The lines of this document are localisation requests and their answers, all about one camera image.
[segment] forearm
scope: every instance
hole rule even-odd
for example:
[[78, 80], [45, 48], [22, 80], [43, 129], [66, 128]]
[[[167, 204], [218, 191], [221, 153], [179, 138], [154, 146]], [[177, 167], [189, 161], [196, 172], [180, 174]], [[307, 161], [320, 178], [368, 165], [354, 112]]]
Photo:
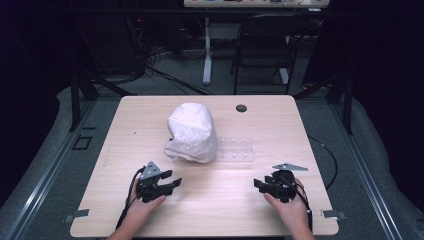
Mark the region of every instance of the forearm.
[[110, 235], [108, 240], [131, 240], [134, 238], [134, 235], [137, 233], [138, 228], [128, 224], [122, 224], [112, 235]]
[[314, 235], [309, 228], [294, 229], [291, 232], [293, 240], [315, 240]]

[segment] table surface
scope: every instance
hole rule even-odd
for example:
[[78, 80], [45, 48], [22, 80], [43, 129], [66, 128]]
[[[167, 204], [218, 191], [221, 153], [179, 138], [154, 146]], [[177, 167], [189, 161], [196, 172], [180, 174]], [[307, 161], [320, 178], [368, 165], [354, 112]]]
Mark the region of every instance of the table surface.
[[326, 8], [330, 0], [184, 0], [185, 7], [197, 8]]
[[[164, 154], [170, 138], [167, 119], [179, 104], [206, 105], [220, 137], [247, 139], [254, 158], [234, 162], [225, 158], [207, 164], [173, 162]], [[244, 104], [246, 112], [236, 111]], [[75, 218], [74, 237], [105, 237], [115, 229], [136, 170], [154, 161], [162, 171], [173, 170], [169, 183], [182, 177], [138, 232], [142, 237], [282, 236], [287, 229], [277, 212], [253, 186], [290, 163], [308, 168], [294, 171], [301, 179], [313, 211], [315, 235], [333, 235], [336, 220], [296, 103], [290, 96], [132, 96], [124, 97], [98, 157]]]

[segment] wrist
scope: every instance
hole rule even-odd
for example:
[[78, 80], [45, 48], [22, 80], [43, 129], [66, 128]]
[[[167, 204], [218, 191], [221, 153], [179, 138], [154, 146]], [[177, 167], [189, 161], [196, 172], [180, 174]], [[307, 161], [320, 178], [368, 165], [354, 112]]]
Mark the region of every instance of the wrist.
[[294, 229], [291, 232], [294, 240], [314, 240], [315, 237], [309, 228]]

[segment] gray carpet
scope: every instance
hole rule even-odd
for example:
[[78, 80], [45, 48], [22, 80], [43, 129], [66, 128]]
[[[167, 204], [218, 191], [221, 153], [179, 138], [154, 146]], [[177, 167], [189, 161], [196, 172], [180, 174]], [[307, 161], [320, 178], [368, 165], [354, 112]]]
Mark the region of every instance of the gray carpet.
[[[301, 79], [312, 49], [311, 43], [302, 45], [291, 94], [301, 91]], [[233, 76], [229, 74], [232, 53], [231, 44], [226, 42], [220, 43], [214, 48], [212, 83], [209, 86], [204, 86], [201, 80], [203, 56], [193, 59], [174, 54], [164, 54], [161, 56], [161, 61], [157, 62], [154, 67], [180, 80], [208, 89], [214, 94], [232, 94]], [[244, 76], [258, 74], [256, 78], [261, 77], [270, 82], [279, 81], [278, 76], [272, 75], [270, 72], [255, 72], [252, 74], [252, 72], [246, 70], [243, 74], [245, 74]], [[109, 79], [116, 81], [119, 78], [115, 76]], [[240, 88], [240, 94], [282, 93], [282, 88], [275, 86], [271, 88], [252, 87], [249, 86], [248, 81], [244, 81], [243, 84], [246, 86]], [[139, 95], [186, 94], [168, 80], [151, 76], [151, 72], [147, 72], [137, 81], [120, 84], [119, 86]], [[97, 86], [97, 88], [100, 93], [99, 100], [90, 108], [88, 117], [82, 122], [79, 130], [74, 133], [76, 136], [89, 137], [92, 140], [86, 150], [72, 150], [76, 141], [74, 140], [71, 143], [71, 148], [64, 155], [63, 165], [60, 167], [60, 172], [54, 184], [49, 189], [47, 197], [43, 199], [34, 219], [30, 221], [28, 228], [24, 229], [25, 231], [21, 235], [23, 236], [22, 239], [73, 239], [69, 234], [71, 223], [65, 223], [63, 219], [66, 215], [72, 214], [78, 209], [119, 102], [117, 94], [102, 86]], [[186, 89], [185, 91], [188, 94], [194, 94], [191, 90]], [[334, 183], [328, 189], [328, 194], [333, 208], [344, 211], [348, 219], [339, 221], [340, 231], [335, 236], [317, 238], [386, 239], [384, 229], [358, 176], [354, 164], [355, 159], [343, 135], [343, 129], [338, 127], [337, 121], [339, 119], [332, 110], [334, 106], [327, 105], [322, 98], [325, 92], [326, 90], [323, 89], [311, 98], [297, 101], [297, 104], [306, 132], [323, 143], [336, 157], [338, 174]], [[62, 144], [69, 138], [67, 132], [71, 120], [69, 89], [59, 94], [58, 98], [61, 101], [61, 110], [55, 126], [25, 177], [0, 211], [1, 239], [6, 238], [38, 180], [50, 164], [55, 161]], [[388, 160], [384, 146], [366, 112], [356, 101], [354, 101], [352, 111], [352, 127], [355, 142], [387, 202], [403, 239], [424, 239], [424, 226], [423, 222], [420, 222], [420, 219], [424, 217], [397, 190], [396, 184], [388, 172]], [[310, 144], [324, 183], [328, 184], [335, 173], [333, 159], [314, 140], [311, 140]]]

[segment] black cable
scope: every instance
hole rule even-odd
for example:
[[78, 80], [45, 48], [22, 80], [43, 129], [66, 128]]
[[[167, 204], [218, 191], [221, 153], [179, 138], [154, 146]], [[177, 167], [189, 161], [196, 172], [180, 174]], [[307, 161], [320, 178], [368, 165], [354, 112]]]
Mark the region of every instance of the black cable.
[[143, 171], [144, 171], [144, 169], [145, 169], [145, 168], [146, 168], [146, 167], [143, 167], [143, 168], [138, 169], [138, 170], [137, 170], [137, 172], [134, 174], [134, 177], [133, 177], [133, 178], [132, 178], [132, 180], [131, 180], [130, 189], [128, 190], [128, 196], [127, 196], [127, 199], [125, 199], [125, 207], [124, 207], [124, 210], [122, 210], [121, 216], [119, 217], [119, 220], [118, 220], [118, 223], [116, 224], [116, 228], [115, 228], [115, 229], [118, 229], [118, 228], [121, 226], [122, 221], [124, 220], [125, 216], [127, 216], [128, 209], [131, 207], [131, 205], [133, 204], [133, 202], [134, 202], [136, 199], [138, 199], [138, 198], [139, 198], [139, 196], [136, 196], [136, 197], [135, 197], [135, 198], [134, 198], [134, 199], [130, 202], [130, 199], [131, 199], [131, 193], [132, 193], [132, 190], [133, 190], [133, 186], [134, 186], [135, 179], [136, 179], [136, 177], [137, 177], [137, 175], [138, 175], [139, 173], [141, 173], [141, 172], [143, 172]]
[[302, 202], [303, 202], [303, 204], [305, 204], [305, 208], [306, 208], [306, 212], [307, 212], [307, 214], [308, 214], [308, 225], [309, 225], [309, 229], [311, 230], [311, 232], [313, 232], [313, 226], [312, 226], [312, 210], [311, 210], [311, 208], [309, 207], [309, 201], [308, 201], [308, 195], [306, 194], [306, 192], [305, 192], [305, 189], [304, 189], [304, 187], [302, 186], [302, 185], [300, 185], [300, 184], [297, 184], [296, 183], [296, 186], [299, 186], [301, 189], [302, 189], [302, 191], [303, 191], [303, 194], [305, 195], [305, 196], [303, 196], [303, 194], [301, 194], [300, 192], [299, 192], [299, 190], [297, 190], [297, 187], [295, 187], [295, 186], [293, 186], [289, 181], [287, 181], [285, 178], [281, 178], [284, 182], [286, 182], [286, 184], [287, 185], [289, 185], [292, 189], [294, 189], [294, 191], [296, 192], [296, 194], [300, 197], [300, 199], [302, 200]]
[[330, 186], [334, 183], [334, 180], [336, 180], [337, 173], [339, 171], [339, 167], [338, 167], [338, 164], [337, 164], [337, 159], [334, 156], [334, 154], [327, 148], [327, 146], [325, 146], [322, 142], [318, 141], [316, 138], [310, 136], [309, 134], [308, 134], [308, 138], [314, 140], [319, 145], [321, 145], [321, 147], [323, 147], [331, 155], [331, 157], [333, 158], [335, 170], [334, 170], [333, 178], [331, 179], [330, 183], [328, 183], [327, 186], [325, 186], [325, 189], [328, 190], [330, 188]]
[[189, 88], [189, 89], [191, 89], [191, 90], [193, 90], [193, 91], [195, 91], [195, 92], [197, 92], [197, 93], [199, 93], [201, 95], [214, 95], [214, 93], [212, 93], [211, 91], [209, 91], [207, 89], [204, 89], [204, 88], [201, 88], [201, 87], [197, 87], [195, 85], [192, 85], [192, 84], [186, 83], [184, 81], [181, 81], [181, 80], [179, 80], [179, 79], [177, 79], [177, 78], [175, 78], [175, 77], [173, 77], [171, 75], [168, 75], [168, 74], [166, 74], [164, 72], [161, 72], [161, 71], [159, 71], [159, 70], [157, 70], [157, 69], [155, 69], [155, 68], [153, 68], [151, 66], [147, 66], [147, 68], [150, 69], [157, 76], [162, 77], [162, 78], [165, 78], [165, 79], [167, 79], [167, 80], [169, 80], [171, 82], [178, 83], [178, 84], [180, 84], [180, 85], [182, 85], [182, 86], [184, 86], [186, 88]]

